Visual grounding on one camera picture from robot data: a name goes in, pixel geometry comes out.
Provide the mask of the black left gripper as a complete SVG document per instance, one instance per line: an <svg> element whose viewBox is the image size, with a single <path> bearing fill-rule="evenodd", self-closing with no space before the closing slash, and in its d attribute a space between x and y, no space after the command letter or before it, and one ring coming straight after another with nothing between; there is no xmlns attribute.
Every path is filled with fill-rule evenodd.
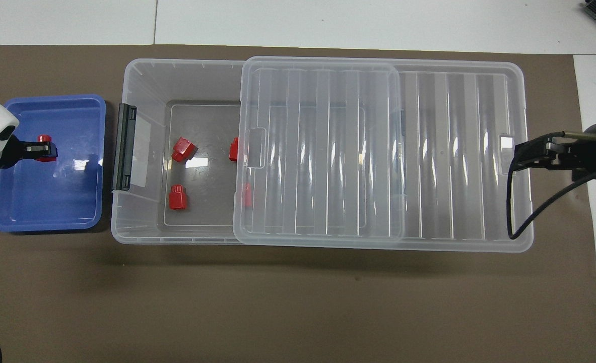
<svg viewBox="0 0 596 363"><path fill-rule="evenodd" d="M57 158L53 142L21 142L12 134L0 157L0 169L12 168L23 158Z"/></svg>

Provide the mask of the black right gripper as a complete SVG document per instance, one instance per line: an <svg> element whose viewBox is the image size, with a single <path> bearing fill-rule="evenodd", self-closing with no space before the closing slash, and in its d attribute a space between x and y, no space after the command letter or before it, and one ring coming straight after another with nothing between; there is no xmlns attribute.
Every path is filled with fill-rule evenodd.
<svg viewBox="0 0 596 363"><path fill-rule="evenodd" d="M559 170L571 171L572 181L596 173L596 135L564 135L558 138L561 139L557 142L560 145L557 153ZM550 142L551 139L533 139L517 144L514 148L514 169L549 165L555 159L555 152L548 146Z"/></svg>

